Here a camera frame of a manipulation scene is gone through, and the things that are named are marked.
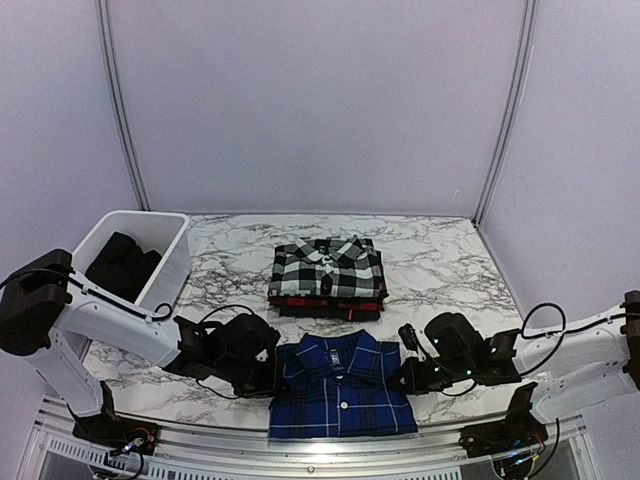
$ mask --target stack of folded shirts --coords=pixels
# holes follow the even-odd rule
[[[388,296],[373,241],[299,238],[275,249],[269,303],[280,315],[378,320]]]

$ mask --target white marble surface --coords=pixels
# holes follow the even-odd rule
[[[390,296],[381,320],[353,324],[280,318],[266,300],[274,247],[297,236],[353,234],[372,238],[383,254]],[[281,343],[296,342],[306,332],[335,336],[360,328],[379,340],[399,341],[400,326],[409,322],[420,331],[431,318],[446,311],[463,313],[484,336],[521,324],[504,283],[468,220],[361,215],[194,216],[189,241],[193,272],[176,312],[198,321],[215,307],[242,303],[281,332]],[[232,316],[233,311],[223,311],[216,320]],[[421,339],[428,344],[424,335]],[[135,355],[98,342],[92,344],[85,365],[111,386],[116,408],[122,412],[236,428],[265,429],[268,425],[268,399],[218,398],[192,380],[150,367]],[[205,383],[231,394],[228,384],[216,379]],[[449,393],[466,386],[458,384]],[[503,411],[515,388],[517,385],[478,387],[460,398],[434,393],[412,396],[410,401],[416,421],[425,425]]]

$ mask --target black and white checkered shirt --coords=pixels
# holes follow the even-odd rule
[[[278,246],[269,296],[384,298],[387,289],[379,252],[371,240],[356,236],[299,238]]]

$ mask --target shirt tag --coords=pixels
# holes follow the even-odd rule
[[[340,365],[340,356],[338,355],[338,351],[331,350],[329,353],[331,354],[331,364]]]

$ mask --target shirt collar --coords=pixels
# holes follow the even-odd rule
[[[351,267],[353,262],[362,255],[364,247],[362,242],[354,235],[349,240],[342,240],[339,238],[327,238],[329,243],[328,255],[344,267]],[[322,260],[324,255],[318,251],[316,247],[317,240],[310,238],[298,238],[295,241],[297,250],[295,254],[307,263],[318,263]],[[338,249],[332,248],[333,244],[340,242],[342,246]]]
[[[346,369],[333,366],[330,350],[352,346],[353,356]],[[295,350],[309,376],[325,378],[346,372],[364,380],[380,383],[384,379],[384,364],[380,343],[364,330],[336,338],[322,338],[305,334]]]

